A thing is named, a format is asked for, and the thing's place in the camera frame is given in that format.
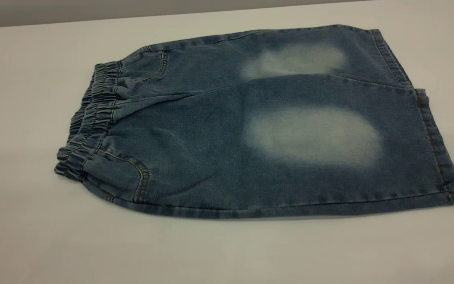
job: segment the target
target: blue denim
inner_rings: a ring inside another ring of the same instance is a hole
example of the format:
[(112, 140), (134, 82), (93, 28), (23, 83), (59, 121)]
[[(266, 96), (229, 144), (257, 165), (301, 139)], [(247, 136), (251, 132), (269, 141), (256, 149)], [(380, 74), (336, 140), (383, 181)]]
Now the blue denim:
[(425, 90), (377, 29), (255, 30), (95, 66), (56, 173), (108, 202), (195, 218), (454, 204)]

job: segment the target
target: bleached spot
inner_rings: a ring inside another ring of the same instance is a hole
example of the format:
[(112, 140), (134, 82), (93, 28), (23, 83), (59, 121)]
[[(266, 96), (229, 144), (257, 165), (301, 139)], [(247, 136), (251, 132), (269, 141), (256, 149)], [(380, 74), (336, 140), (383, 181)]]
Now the bleached spot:
[(241, 70), (244, 79), (252, 80), (292, 74), (331, 73), (344, 65), (344, 54), (330, 45), (287, 45), (280, 50), (266, 50), (250, 60)]
[(291, 163), (371, 167), (382, 152), (380, 135), (367, 120), (335, 107), (254, 115), (245, 135), (247, 144), (263, 156)]

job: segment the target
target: white table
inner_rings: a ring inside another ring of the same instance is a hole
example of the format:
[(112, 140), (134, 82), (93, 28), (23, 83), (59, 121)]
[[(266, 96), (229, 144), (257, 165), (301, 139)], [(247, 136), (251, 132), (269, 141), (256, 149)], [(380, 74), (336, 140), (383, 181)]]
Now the white table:
[(454, 1), (377, 0), (0, 28), (0, 284), (454, 283), (454, 206), (197, 220), (111, 205), (54, 174), (95, 63), (263, 28), (378, 28), (454, 161)]

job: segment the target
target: gray wall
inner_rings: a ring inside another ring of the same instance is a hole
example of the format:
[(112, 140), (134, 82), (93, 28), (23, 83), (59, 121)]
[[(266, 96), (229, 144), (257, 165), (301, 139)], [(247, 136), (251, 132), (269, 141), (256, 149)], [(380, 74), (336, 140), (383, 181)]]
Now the gray wall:
[(0, 0), (0, 27), (349, 1), (356, 0)]

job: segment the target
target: elastic waistband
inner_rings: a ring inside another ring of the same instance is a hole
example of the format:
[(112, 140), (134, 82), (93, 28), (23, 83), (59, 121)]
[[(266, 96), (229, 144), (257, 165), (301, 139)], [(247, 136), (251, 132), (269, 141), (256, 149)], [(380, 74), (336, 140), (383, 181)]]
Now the elastic waistband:
[(120, 62), (97, 64), (80, 109), (71, 119), (65, 147), (57, 154), (55, 172), (81, 181), (83, 165), (100, 148), (112, 122), (113, 106), (119, 99)]

